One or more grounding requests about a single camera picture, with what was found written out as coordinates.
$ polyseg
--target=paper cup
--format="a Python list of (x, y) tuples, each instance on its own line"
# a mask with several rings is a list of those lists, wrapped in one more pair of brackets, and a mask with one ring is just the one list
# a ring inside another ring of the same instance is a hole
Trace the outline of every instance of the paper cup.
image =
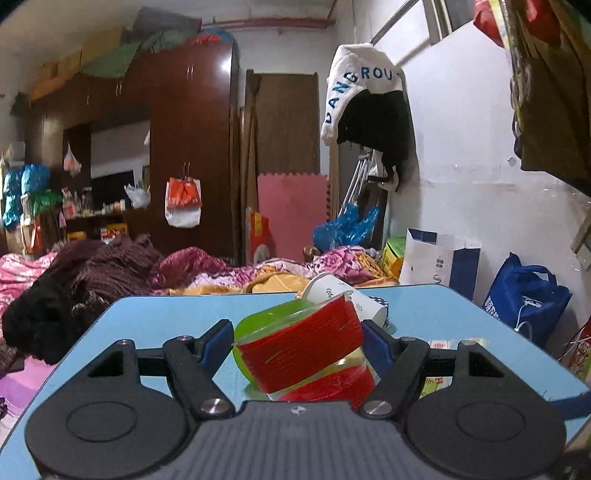
[(376, 325), (384, 328), (388, 318), (388, 309), (377, 301), (370, 299), (351, 285), (339, 280), (332, 273), (316, 275), (301, 295), (302, 299), (312, 303), (321, 303), (344, 291), (351, 291), (351, 300), (355, 305), (355, 311), (359, 320), (373, 320)]

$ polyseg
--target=blue tote bag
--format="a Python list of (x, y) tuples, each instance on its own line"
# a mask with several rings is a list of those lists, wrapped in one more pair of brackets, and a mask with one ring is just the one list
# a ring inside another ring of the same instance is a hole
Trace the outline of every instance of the blue tote bag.
[(541, 265), (521, 265), (509, 254), (482, 306), (493, 317), (543, 347), (572, 296)]

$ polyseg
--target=red tape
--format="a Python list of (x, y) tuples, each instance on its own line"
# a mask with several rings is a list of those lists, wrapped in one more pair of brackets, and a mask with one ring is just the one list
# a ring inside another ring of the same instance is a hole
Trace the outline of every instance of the red tape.
[(254, 342), (238, 345), (264, 393), (305, 380), (363, 344), (355, 307), (344, 296), (303, 320)]
[(366, 365), (349, 367), (296, 388), (279, 401), (349, 400), (357, 410), (375, 387), (374, 378)]

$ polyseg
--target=green fabric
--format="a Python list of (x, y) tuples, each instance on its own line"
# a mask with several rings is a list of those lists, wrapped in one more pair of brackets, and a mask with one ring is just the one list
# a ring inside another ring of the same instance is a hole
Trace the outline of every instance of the green fabric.
[(139, 49), (140, 42), (126, 43), (108, 54), (96, 59), (82, 69), (82, 73), (91, 77), (120, 79), (125, 76), (129, 65)]
[(148, 37), (140, 48), (149, 50), (152, 53), (159, 53), (183, 45), (189, 38), (194, 36), (195, 32), (192, 30), (165, 30)]

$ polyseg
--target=gray gripper base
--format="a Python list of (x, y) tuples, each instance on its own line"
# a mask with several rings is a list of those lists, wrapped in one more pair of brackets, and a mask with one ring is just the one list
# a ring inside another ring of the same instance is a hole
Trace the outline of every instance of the gray gripper base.
[(185, 451), (146, 480), (450, 480), (407, 446), (394, 424), (348, 403), (250, 402), (208, 421)]

